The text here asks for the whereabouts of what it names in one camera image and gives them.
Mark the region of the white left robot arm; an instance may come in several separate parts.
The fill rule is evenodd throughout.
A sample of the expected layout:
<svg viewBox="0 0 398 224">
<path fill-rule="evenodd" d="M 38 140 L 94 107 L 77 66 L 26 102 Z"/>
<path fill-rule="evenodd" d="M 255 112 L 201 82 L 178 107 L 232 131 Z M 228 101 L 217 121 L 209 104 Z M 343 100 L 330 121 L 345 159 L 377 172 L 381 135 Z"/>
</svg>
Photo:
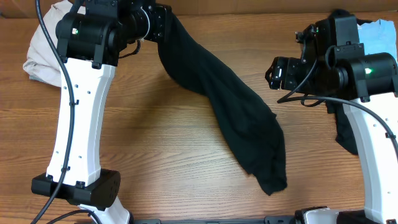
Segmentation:
<svg viewBox="0 0 398 224">
<path fill-rule="evenodd" d="M 155 1 L 75 1 L 50 44 L 62 84 L 57 135 L 46 172 L 32 179 L 34 194 L 64 199 L 95 223 L 132 223 L 118 198 L 121 175 L 100 165 L 106 97 L 121 52 L 141 40 L 163 43 L 172 9 Z"/>
</svg>

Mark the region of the black t-shirt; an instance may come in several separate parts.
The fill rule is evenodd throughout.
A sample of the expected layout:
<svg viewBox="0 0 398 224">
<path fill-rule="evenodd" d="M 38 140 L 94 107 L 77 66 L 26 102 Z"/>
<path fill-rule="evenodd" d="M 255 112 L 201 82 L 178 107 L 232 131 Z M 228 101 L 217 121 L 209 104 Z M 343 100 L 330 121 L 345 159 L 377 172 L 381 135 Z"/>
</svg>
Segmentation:
<svg viewBox="0 0 398 224">
<path fill-rule="evenodd" d="M 176 16 L 158 53 L 176 83 L 209 99 L 227 145 L 261 189 L 267 195 L 286 189 L 284 133 L 262 98 L 195 42 Z"/>
</svg>

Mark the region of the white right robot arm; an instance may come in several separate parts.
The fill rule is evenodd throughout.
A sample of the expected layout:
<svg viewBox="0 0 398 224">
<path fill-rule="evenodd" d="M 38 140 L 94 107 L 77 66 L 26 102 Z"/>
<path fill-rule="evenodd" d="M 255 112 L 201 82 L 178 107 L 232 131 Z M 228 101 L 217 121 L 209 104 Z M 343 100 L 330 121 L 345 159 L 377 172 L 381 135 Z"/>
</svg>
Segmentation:
<svg viewBox="0 0 398 224">
<path fill-rule="evenodd" d="M 277 57 L 265 74 L 279 102 L 340 103 L 363 171 L 364 223 L 397 223 L 397 62 L 389 53 L 340 54 L 310 65 Z"/>
</svg>

